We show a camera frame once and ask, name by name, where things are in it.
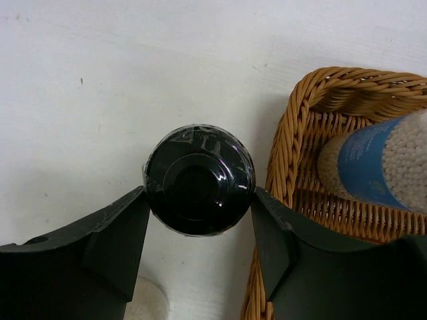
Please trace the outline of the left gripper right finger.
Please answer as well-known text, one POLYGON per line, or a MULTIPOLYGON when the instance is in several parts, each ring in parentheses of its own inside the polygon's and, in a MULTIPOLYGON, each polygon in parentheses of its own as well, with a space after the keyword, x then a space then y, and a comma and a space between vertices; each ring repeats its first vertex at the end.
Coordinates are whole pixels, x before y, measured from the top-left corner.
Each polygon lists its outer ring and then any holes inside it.
POLYGON ((257 188, 251 204, 276 319, 425 319, 426 237, 377 245, 330 230, 257 188))

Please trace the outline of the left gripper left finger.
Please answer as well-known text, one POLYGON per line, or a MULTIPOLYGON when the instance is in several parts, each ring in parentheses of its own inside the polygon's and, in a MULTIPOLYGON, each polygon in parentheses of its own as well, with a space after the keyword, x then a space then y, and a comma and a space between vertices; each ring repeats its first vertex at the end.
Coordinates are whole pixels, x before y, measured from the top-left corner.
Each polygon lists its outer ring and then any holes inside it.
POLYGON ((143 187, 62 228, 1 247, 2 319, 123 319, 149 219, 143 187))

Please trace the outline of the blue-label jar silver lid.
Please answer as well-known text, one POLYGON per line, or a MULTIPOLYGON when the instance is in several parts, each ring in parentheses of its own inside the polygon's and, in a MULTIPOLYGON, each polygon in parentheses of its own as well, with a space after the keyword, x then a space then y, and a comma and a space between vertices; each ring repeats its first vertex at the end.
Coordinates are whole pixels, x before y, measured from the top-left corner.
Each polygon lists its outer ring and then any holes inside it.
POLYGON ((318 178, 343 199, 426 213, 426 110, 330 139, 318 178))

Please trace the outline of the black pointed-cap spice bottle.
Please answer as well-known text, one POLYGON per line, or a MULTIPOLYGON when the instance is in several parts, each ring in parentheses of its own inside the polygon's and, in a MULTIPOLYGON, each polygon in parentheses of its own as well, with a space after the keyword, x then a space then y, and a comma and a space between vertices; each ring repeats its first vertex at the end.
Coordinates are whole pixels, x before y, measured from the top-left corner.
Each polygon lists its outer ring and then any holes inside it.
POLYGON ((235 226, 256 187, 248 150, 230 132, 206 124, 167 134, 142 172, 152 213, 190 237, 216 236, 235 226))

